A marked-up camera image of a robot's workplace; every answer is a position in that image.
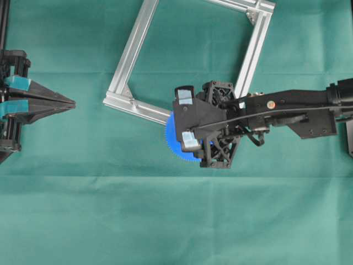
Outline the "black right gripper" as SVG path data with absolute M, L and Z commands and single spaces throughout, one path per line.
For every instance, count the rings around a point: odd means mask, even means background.
M 181 133 L 181 158 L 188 162 L 201 162 L 206 150 L 207 166 L 203 168 L 230 168 L 241 140 L 243 131 L 235 123 L 225 121 L 235 117 L 239 107 L 234 101 L 236 95 L 232 83 L 209 81 L 199 93 L 193 86 L 175 89 L 173 112 L 178 109 L 194 109 L 197 112 L 198 126 L 194 130 L 218 131 L 212 144 L 204 144 L 191 131 Z

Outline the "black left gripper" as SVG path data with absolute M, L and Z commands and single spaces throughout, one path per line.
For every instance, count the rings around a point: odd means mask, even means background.
M 23 124 L 76 107 L 75 101 L 29 79 L 29 68 L 24 51 L 1 50 L 1 151 L 21 150 Z

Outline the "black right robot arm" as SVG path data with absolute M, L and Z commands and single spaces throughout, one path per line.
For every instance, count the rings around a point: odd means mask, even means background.
M 264 144 L 271 127 L 286 126 L 302 139 L 336 135 L 339 122 L 352 121 L 352 80 L 323 91 L 292 89 L 236 96 L 233 84 L 210 81 L 202 91 L 175 89 L 165 127 L 168 147 L 202 168 L 230 168 L 241 138 Z

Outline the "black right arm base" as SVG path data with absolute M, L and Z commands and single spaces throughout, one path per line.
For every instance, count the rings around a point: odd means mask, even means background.
M 345 150 L 346 153 L 353 157 L 353 121 L 348 121 L 345 123 Z

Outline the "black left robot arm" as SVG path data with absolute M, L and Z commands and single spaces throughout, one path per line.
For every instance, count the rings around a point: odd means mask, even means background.
M 75 101 L 28 77 L 23 50 L 6 50 L 10 1 L 1 1 L 1 161 L 22 149 L 22 127 L 76 107 Z

